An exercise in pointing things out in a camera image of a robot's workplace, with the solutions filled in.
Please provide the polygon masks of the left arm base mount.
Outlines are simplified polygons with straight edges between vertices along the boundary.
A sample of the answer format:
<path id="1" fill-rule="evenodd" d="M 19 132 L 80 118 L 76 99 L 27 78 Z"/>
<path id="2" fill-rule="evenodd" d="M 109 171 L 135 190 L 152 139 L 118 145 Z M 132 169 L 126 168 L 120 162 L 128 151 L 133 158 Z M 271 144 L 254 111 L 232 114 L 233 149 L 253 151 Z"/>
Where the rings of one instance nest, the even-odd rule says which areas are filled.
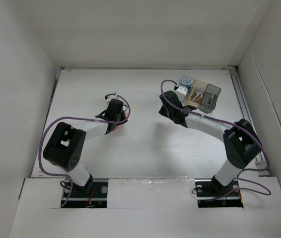
<path id="1" fill-rule="evenodd" d="M 108 182 L 108 179 L 94 179 L 90 192 L 86 194 L 76 185 L 70 193 L 70 181 L 62 180 L 61 208 L 107 208 Z"/>

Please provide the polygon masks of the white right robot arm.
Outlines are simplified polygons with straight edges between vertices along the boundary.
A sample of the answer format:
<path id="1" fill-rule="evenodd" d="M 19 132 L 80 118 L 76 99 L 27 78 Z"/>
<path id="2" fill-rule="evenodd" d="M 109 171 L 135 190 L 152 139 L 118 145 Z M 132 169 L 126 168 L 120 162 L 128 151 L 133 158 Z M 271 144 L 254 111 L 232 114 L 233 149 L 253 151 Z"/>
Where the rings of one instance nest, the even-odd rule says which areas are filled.
<path id="1" fill-rule="evenodd" d="M 162 107 L 159 113 L 182 127 L 206 133 L 224 143 L 226 161 L 211 179 L 211 189 L 216 195 L 229 190 L 229 184 L 261 152 L 258 137 L 250 123 L 241 119 L 230 127 L 222 122 L 187 113 L 174 91 L 159 96 Z"/>

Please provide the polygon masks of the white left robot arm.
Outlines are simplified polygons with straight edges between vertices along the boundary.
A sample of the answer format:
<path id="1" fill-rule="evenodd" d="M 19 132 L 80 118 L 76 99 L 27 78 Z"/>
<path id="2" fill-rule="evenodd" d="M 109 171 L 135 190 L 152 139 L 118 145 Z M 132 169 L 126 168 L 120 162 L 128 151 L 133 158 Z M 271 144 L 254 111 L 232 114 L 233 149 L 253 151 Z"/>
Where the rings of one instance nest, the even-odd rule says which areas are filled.
<path id="1" fill-rule="evenodd" d="M 130 105 L 125 99 L 106 99 L 107 108 L 93 119 L 63 117 L 52 122 L 44 132 L 38 162 L 41 169 L 44 158 L 52 165 L 59 167 L 75 186 L 80 196 L 92 192 L 93 176 L 86 171 L 80 162 L 84 143 L 94 137 L 106 135 L 118 126 L 126 123 L 130 115 Z"/>

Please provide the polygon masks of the clear jar of paper clips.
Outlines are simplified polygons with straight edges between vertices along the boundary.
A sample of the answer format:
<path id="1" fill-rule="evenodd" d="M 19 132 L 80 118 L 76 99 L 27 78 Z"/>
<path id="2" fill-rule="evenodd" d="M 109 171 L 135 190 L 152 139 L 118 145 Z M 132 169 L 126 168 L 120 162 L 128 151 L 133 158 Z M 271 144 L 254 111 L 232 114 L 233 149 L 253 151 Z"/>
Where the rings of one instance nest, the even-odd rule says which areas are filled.
<path id="1" fill-rule="evenodd" d="M 204 92 L 205 92 L 205 87 L 203 87 L 203 86 L 197 86 L 197 87 L 195 88 L 195 92 L 197 92 L 197 93 L 199 93 L 199 94 L 204 94 Z"/>

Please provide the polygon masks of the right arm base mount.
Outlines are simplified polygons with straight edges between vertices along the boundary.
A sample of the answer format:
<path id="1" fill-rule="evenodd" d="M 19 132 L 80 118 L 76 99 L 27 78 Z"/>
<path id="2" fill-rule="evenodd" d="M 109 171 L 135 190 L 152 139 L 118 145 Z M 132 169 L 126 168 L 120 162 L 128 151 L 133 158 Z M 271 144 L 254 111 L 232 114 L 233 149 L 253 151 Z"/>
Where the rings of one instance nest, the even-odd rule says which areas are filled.
<path id="1" fill-rule="evenodd" d="M 239 184 L 234 179 L 224 191 L 216 191 L 211 179 L 196 179 L 192 194 L 197 196 L 199 208 L 243 208 L 242 196 L 239 191 L 234 191 Z"/>

